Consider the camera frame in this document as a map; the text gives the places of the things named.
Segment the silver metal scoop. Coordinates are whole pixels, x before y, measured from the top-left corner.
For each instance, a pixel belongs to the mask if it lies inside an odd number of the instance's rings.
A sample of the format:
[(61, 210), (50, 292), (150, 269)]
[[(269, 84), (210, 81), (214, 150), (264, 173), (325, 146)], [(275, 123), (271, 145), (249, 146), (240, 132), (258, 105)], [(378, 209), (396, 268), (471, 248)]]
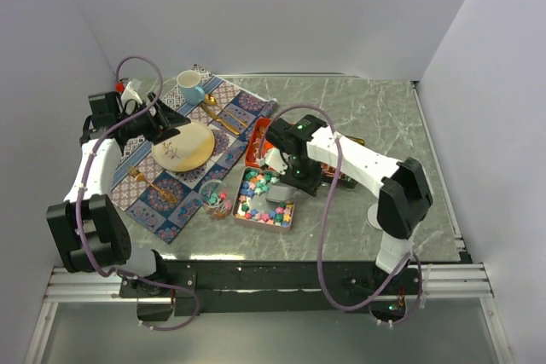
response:
[(274, 203), (293, 203), (299, 190), (284, 183), (271, 184), (265, 198)]

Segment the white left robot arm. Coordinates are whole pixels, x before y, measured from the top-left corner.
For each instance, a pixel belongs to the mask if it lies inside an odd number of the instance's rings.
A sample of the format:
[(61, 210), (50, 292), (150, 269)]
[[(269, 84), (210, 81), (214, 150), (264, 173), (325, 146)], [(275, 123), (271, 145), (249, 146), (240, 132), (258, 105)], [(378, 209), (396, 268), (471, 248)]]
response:
[(78, 173), (65, 199), (46, 211), (64, 268), (70, 273), (123, 274), (150, 297), (167, 292), (170, 276), (156, 250), (131, 248), (127, 227), (111, 200), (113, 178), (127, 142), (139, 136), (157, 145), (178, 135), (189, 118), (155, 93), (148, 102), (123, 101), (115, 91), (92, 95), (79, 145)]

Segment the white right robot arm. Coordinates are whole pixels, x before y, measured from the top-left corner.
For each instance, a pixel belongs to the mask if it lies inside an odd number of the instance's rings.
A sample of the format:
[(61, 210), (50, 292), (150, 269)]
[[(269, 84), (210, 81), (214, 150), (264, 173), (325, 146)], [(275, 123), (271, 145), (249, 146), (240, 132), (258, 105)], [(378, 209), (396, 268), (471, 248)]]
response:
[(374, 285), (386, 295), (400, 288), (404, 276), (398, 264), (409, 256), (414, 230), (433, 204), (421, 163), (411, 157), (399, 160), (377, 153), (310, 114), (295, 124), (275, 119), (264, 139), (272, 147), (260, 154), (258, 164), (279, 172), (283, 183), (315, 196), (321, 165), (328, 165), (376, 197), (382, 238)]

